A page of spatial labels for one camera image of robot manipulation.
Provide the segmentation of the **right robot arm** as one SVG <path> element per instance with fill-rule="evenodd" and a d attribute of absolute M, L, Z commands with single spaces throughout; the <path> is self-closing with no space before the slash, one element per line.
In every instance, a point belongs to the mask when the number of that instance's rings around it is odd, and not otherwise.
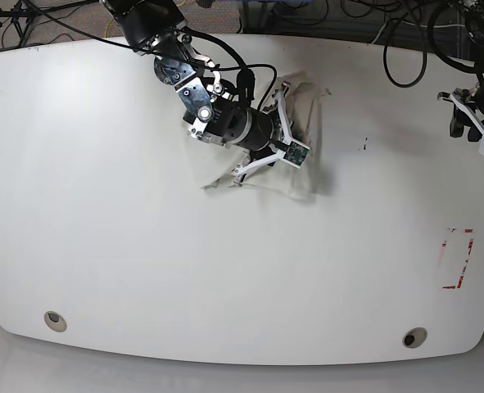
<path fill-rule="evenodd" d="M 232 176 L 237 185 L 258 169 L 283 162 L 296 169 L 310 147 L 292 132 L 287 115 L 288 82 L 270 85 L 271 103 L 252 106 L 256 77 L 253 66 L 226 42 L 188 27 L 172 1 L 105 1 L 103 6 L 138 54 L 152 54 L 156 77 L 170 85 L 185 107 L 188 135 L 207 143 L 206 162 L 219 176 Z M 199 53 L 195 38 L 223 48 L 235 61 L 236 81 L 223 79 L 219 65 Z"/>

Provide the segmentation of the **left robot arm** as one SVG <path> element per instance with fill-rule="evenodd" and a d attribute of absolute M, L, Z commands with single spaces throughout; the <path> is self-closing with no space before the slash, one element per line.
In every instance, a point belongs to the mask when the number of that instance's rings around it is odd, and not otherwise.
<path fill-rule="evenodd" d="M 484 144 L 484 1 L 426 1 L 415 7 L 402 2 L 405 13 L 389 20 L 382 62 L 388 79 L 399 88 L 411 88 L 422 80 L 430 53 L 444 64 L 476 78 L 472 88 L 455 88 L 438 98 L 453 105 L 449 133 L 452 138 L 466 136 L 470 142 Z M 401 24 L 417 30 L 423 55 L 416 79 L 400 83 L 387 65 L 387 51 Z"/>

